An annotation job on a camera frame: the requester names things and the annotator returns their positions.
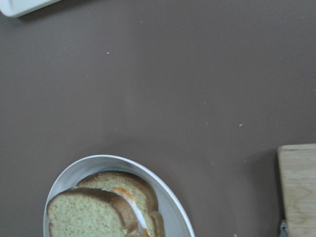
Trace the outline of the white round plate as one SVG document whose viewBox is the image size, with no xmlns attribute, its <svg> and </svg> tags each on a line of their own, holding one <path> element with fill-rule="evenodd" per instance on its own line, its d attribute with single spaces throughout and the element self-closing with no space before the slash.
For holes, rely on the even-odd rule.
<svg viewBox="0 0 316 237">
<path fill-rule="evenodd" d="M 124 171 L 144 179 L 158 198 L 158 212 L 164 221 L 167 237 L 194 237 L 195 232 L 183 206 L 173 191 L 145 166 L 119 156 L 93 155 L 81 158 L 66 167 L 53 183 L 46 203 L 58 193 L 74 187 L 88 175 L 107 170 Z"/>
</svg>

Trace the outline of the bread slice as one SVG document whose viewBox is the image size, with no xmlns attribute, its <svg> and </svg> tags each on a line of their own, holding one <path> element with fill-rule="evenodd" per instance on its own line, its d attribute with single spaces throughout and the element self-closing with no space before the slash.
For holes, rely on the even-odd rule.
<svg viewBox="0 0 316 237">
<path fill-rule="evenodd" d="M 102 171 L 89 175 L 77 187 L 111 191 L 114 187 L 127 189 L 141 209 L 152 237 L 164 237 L 163 218 L 158 212 L 158 199 L 154 189 L 142 178 L 123 171 Z"/>
<path fill-rule="evenodd" d="M 138 220 L 129 203 L 116 193 L 70 188 L 47 204 L 52 237 L 138 237 Z"/>
</svg>

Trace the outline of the cream rabbit serving tray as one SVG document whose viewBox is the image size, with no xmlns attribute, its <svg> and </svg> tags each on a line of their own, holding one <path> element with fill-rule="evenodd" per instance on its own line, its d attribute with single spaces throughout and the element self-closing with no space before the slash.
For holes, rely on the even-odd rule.
<svg viewBox="0 0 316 237">
<path fill-rule="evenodd" d="M 0 0 L 0 11 L 6 17 L 20 17 L 59 0 Z"/>
</svg>

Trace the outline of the fried egg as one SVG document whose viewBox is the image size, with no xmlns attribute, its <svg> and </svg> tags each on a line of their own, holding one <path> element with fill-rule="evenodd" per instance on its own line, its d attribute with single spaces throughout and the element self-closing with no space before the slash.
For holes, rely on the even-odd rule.
<svg viewBox="0 0 316 237">
<path fill-rule="evenodd" d="M 127 189 L 119 188 L 119 187 L 114 187 L 111 189 L 111 191 L 120 195 L 121 197 L 123 197 L 128 202 L 128 204 L 131 206 L 131 208 L 132 208 L 132 210 L 137 218 L 138 230 L 139 230 L 139 233 L 141 234 L 141 236 L 151 237 L 152 235 L 148 229 L 148 226 L 147 226 L 146 220 L 143 216 L 143 213 L 142 213 L 141 209 L 138 208 L 136 201 L 135 201 L 135 198 L 132 195 L 132 193 L 129 192 Z"/>
</svg>

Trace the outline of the bamboo cutting board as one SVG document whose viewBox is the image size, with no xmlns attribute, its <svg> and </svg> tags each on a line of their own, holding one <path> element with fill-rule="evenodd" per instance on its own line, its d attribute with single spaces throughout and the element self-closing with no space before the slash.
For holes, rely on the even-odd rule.
<svg viewBox="0 0 316 237">
<path fill-rule="evenodd" d="M 316 145 L 278 148 L 285 220 L 290 237 L 316 235 Z"/>
</svg>

